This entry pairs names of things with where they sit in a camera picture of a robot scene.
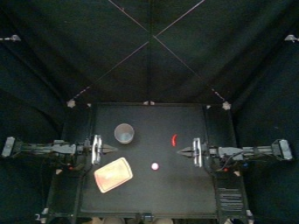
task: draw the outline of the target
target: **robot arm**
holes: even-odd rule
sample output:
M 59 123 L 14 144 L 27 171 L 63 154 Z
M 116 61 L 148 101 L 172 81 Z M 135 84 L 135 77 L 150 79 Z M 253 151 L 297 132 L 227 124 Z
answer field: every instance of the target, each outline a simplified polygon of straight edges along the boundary
M 294 156 L 287 140 L 279 139 L 270 146 L 258 147 L 213 147 L 202 143 L 199 138 L 194 138 L 193 147 L 179 150 L 178 153 L 188 158 L 194 158 L 195 166 L 211 169 L 211 161 L 219 162 L 221 168 L 226 169 L 231 163 L 246 162 L 250 159 L 271 157 L 279 161 L 291 161 Z

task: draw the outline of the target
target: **wooden tray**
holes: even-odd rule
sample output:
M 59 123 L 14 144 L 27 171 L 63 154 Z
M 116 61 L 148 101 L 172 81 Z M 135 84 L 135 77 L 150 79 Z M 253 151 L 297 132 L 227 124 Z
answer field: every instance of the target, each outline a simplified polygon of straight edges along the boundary
M 98 188 L 103 193 L 123 185 L 132 177 L 134 173 L 124 157 L 95 171 Z

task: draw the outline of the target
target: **ball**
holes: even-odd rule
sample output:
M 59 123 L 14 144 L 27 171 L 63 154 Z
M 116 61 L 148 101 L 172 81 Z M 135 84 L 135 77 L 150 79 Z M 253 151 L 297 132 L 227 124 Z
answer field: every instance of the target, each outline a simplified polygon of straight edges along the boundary
M 152 163 L 152 170 L 156 171 L 159 169 L 159 164 L 158 163 Z

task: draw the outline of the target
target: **metal rod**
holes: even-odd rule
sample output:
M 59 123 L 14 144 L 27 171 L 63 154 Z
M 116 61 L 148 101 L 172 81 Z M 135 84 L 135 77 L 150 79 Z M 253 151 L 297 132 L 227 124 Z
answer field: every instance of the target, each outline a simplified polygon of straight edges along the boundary
M 155 35 L 156 37 L 159 36 L 159 35 L 162 35 L 172 26 L 174 26 L 174 24 L 176 24 L 194 10 L 195 10 L 195 8 L 201 5 L 201 4 L 203 4 L 203 2 L 205 2 L 206 0 L 202 0 L 199 3 L 197 3 L 193 7 L 191 7 L 191 9 L 190 10 L 187 10 L 187 12 L 184 12 L 183 14 L 182 14 L 182 16 Z
M 163 43 L 163 41 L 154 36 L 154 38 L 156 39 L 156 41 L 163 45 L 163 47 L 168 50 L 168 52 L 172 54 L 172 56 L 184 64 L 184 66 L 190 69 L 190 71 L 199 77 L 202 78 L 202 75 L 199 75 L 193 69 L 191 67 L 186 64 L 186 62 L 183 61 L 183 59 L 175 54 L 175 52 L 167 47 L 167 45 Z M 206 86 L 210 88 L 210 90 L 213 91 L 213 93 L 223 100 L 226 101 L 226 98 L 222 97 L 221 93 L 215 90 L 215 88 L 213 86 L 210 86 L 209 84 L 206 84 Z
M 142 24 L 126 13 L 126 10 L 122 9 L 111 0 L 108 0 L 115 6 L 116 8 L 134 20 L 134 22 L 148 32 L 148 30 L 142 26 Z
M 98 83 L 122 64 L 126 60 L 128 60 L 131 58 L 131 56 L 134 54 L 136 54 L 136 52 L 148 44 L 148 41 L 146 43 L 143 43 L 135 50 L 134 52 L 124 58 L 122 59 L 116 65 L 94 81 L 94 83 L 87 86 L 72 98 L 71 101 L 75 100 L 94 85 L 95 83 Z

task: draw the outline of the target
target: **red pepper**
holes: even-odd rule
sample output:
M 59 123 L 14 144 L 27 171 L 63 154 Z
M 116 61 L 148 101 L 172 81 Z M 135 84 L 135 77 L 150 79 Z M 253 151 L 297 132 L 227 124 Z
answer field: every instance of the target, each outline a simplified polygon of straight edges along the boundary
M 172 147 L 175 147 L 175 145 L 176 145 L 176 137 L 178 137 L 178 135 L 174 134 L 174 135 L 172 135 Z

